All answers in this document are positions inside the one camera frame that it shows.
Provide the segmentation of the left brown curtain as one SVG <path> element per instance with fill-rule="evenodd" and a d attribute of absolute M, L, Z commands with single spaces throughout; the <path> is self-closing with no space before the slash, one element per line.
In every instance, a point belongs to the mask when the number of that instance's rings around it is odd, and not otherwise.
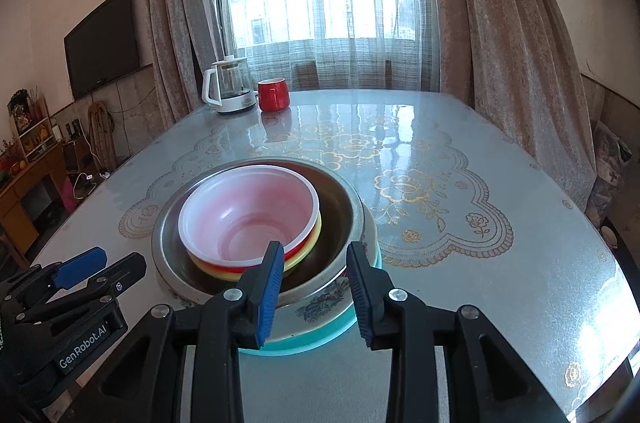
<path fill-rule="evenodd" d="M 160 117 L 170 127 L 202 104 L 206 70 L 226 54 L 214 0 L 145 0 Z"/>

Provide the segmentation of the brown curtain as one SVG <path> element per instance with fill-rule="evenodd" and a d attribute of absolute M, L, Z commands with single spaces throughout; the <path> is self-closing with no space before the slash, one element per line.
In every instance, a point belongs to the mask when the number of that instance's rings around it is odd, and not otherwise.
<path fill-rule="evenodd" d="M 202 104 L 206 70 L 226 54 L 214 0 L 145 0 L 160 117 L 170 127 Z"/>
<path fill-rule="evenodd" d="M 556 0 L 436 0 L 439 88 L 531 155 L 579 207 L 597 178 L 582 76 Z"/>

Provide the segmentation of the white glass kettle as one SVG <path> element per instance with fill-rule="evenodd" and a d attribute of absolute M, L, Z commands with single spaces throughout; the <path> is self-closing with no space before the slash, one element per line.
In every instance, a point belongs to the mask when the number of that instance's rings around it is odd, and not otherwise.
<path fill-rule="evenodd" d="M 225 56 L 203 74 L 201 97 L 219 114 L 252 109 L 257 99 L 247 58 Z"/>

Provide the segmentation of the stainless steel bowl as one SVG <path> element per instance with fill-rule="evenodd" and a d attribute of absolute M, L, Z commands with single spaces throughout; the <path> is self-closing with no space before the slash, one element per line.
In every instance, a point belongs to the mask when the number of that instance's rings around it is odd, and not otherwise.
<path fill-rule="evenodd" d="M 310 299 L 341 276 L 346 268 L 346 249 L 364 235 L 364 206 L 357 191 L 343 177 L 317 163 L 296 158 L 257 157 L 219 165 L 184 184 L 160 210 L 152 233 L 155 268 L 167 286 L 187 301 L 204 304 L 230 284 L 196 267 L 178 235 L 179 210 L 200 184 L 240 166 L 276 164 L 307 178 L 319 195 L 322 228 L 310 255 L 282 280 L 280 307 Z"/>

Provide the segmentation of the yellow plastic bowl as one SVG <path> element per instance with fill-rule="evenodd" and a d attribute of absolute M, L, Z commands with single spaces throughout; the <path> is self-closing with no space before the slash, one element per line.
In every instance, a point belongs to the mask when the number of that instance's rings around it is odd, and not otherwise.
<path fill-rule="evenodd" d="M 287 276 L 292 273 L 292 270 L 303 261 L 314 249 L 316 246 L 322 228 L 322 216 L 318 214 L 318 218 L 314 223 L 314 227 L 309 233 L 308 237 L 305 241 L 296 247 L 294 250 L 290 250 L 288 253 L 284 255 L 284 275 Z M 188 254 L 192 263 L 198 267 L 203 273 L 214 277 L 216 279 L 221 279 L 228 282 L 236 282 L 241 278 L 242 273 L 248 269 L 248 266 L 241 267 L 224 267 L 206 263 L 206 261 L 202 261 L 200 258 L 197 258 L 191 254 Z"/>

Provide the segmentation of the lace table mat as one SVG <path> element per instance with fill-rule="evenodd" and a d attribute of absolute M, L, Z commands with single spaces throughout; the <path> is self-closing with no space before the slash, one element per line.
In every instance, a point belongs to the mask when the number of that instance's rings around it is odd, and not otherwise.
<path fill-rule="evenodd" d="M 120 234 L 148 237 L 169 195 L 221 163 L 289 156 L 332 170 L 354 186 L 378 226 L 384 261 L 392 266 L 428 267 L 454 255 L 501 257 L 521 240 L 488 172 L 463 146 L 465 136 L 484 148 L 490 136 L 512 146 L 488 120 L 480 128 L 465 123 L 455 130 L 438 118 L 416 116 L 408 106 L 384 112 L 357 106 L 295 108 L 247 122 L 245 130 L 180 126 L 186 145 L 163 172 L 142 156 L 122 165 L 122 190 L 135 197 L 120 217 Z"/>

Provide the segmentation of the wooden folding chair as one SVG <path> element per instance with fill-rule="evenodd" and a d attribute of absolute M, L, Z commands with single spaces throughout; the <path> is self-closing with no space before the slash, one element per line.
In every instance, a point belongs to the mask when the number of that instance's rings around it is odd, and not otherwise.
<path fill-rule="evenodd" d="M 92 151 L 99 168 L 114 172 L 117 168 L 113 130 L 115 128 L 113 117 L 101 102 L 93 102 L 88 109 L 89 136 Z"/>

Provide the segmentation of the red plastic bowl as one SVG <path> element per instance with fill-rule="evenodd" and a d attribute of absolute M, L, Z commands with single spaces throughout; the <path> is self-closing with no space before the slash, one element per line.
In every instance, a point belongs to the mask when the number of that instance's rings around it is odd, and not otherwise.
<path fill-rule="evenodd" d="M 320 214 L 311 182 L 283 166 L 228 169 L 200 184 L 183 203 L 179 237 L 186 251 L 206 263 L 253 267 L 268 244 L 284 255 L 308 237 Z"/>

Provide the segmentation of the wooden cabinet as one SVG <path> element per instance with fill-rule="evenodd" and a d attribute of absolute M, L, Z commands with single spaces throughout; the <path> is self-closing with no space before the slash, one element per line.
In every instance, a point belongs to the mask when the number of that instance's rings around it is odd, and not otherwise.
<path fill-rule="evenodd" d="M 18 160 L 1 188 L 1 231 L 10 255 L 21 268 L 28 267 L 26 253 L 39 232 L 25 208 L 32 190 L 43 186 L 53 200 L 62 200 L 66 179 L 63 143 L 55 139 L 46 99 L 29 100 L 29 112 L 10 116 Z"/>

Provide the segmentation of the red mug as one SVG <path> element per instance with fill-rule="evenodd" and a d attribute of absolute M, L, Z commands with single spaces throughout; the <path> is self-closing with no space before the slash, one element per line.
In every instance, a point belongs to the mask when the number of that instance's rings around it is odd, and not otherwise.
<path fill-rule="evenodd" d="M 258 105 L 262 112 L 274 113 L 288 109 L 290 93 L 282 77 L 268 78 L 257 83 Z"/>

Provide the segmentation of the turquoise round plate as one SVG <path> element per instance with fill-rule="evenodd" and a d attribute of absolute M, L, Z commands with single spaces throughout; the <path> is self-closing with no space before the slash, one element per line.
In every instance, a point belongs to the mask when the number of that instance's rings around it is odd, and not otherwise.
<path fill-rule="evenodd" d="M 262 348 L 241 348 L 242 354 L 262 357 L 291 356 L 326 345 L 356 323 L 346 273 L 318 293 L 276 310 L 271 333 Z"/>

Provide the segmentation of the right brown curtain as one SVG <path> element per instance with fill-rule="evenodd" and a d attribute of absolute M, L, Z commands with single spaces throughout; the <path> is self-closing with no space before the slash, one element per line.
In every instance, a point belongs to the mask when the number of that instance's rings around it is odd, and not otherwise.
<path fill-rule="evenodd" d="M 436 0 L 439 88 L 531 155 L 579 207 L 597 178 L 582 76 L 556 0 Z"/>

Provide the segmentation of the black wall television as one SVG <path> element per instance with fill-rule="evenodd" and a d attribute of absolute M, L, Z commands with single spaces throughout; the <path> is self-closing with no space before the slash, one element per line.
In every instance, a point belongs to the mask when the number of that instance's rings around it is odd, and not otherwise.
<path fill-rule="evenodd" d="M 65 37 L 75 100 L 141 68 L 132 0 L 104 0 Z"/>

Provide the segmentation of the white patterned deep plate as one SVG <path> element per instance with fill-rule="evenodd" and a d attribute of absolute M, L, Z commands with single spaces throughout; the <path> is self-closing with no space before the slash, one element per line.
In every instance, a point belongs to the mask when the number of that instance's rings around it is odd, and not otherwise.
<path fill-rule="evenodd" d="M 180 241 L 178 205 L 160 211 L 152 234 L 152 256 L 157 273 L 180 299 L 203 305 L 212 296 L 233 287 L 195 266 Z M 352 292 L 345 273 L 306 299 L 276 310 L 269 339 L 256 356 L 288 356 L 311 351 L 333 341 L 356 322 Z"/>

